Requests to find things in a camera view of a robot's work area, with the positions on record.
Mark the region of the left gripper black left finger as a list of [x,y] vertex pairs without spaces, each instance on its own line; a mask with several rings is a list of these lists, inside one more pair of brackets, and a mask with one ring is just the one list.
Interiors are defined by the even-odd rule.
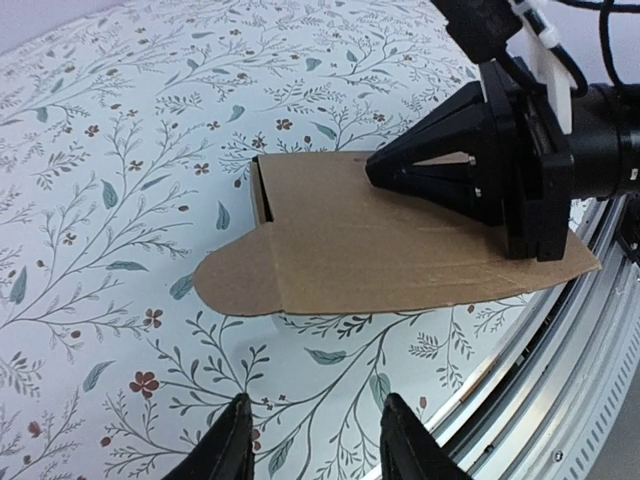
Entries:
[[250,397],[239,393],[167,480],[254,479],[253,429]]

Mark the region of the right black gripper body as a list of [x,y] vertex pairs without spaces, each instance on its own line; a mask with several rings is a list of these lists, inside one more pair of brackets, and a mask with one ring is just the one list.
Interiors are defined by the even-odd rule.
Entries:
[[547,97],[517,85],[497,64],[480,66],[496,128],[508,257],[559,261],[564,257],[574,161]]

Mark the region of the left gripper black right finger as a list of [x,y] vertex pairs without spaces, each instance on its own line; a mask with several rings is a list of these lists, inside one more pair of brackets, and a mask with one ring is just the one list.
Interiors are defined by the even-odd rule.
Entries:
[[397,393],[390,393],[384,402],[380,456],[383,479],[472,479],[441,449]]

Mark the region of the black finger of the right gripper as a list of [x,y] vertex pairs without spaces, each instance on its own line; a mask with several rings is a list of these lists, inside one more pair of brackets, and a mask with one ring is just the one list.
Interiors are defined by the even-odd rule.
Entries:
[[375,187],[501,225],[500,167],[494,115],[475,81],[372,154],[365,171]]

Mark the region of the brown cardboard paper box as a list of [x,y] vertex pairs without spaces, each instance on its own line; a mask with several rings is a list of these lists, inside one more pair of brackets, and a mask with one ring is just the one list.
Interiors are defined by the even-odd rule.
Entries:
[[365,159],[255,157],[254,228],[201,261],[199,298],[243,317],[396,313],[532,293],[601,267],[573,233],[559,261],[510,260],[502,228],[372,186]]

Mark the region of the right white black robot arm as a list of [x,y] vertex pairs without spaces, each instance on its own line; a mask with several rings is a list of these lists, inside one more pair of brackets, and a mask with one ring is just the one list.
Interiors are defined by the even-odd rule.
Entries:
[[547,96],[494,62],[371,155],[372,185],[506,230],[511,259],[563,258],[570,205],[621,198],[614,237],[639,257],[639,99],[595,84],[564,133]]

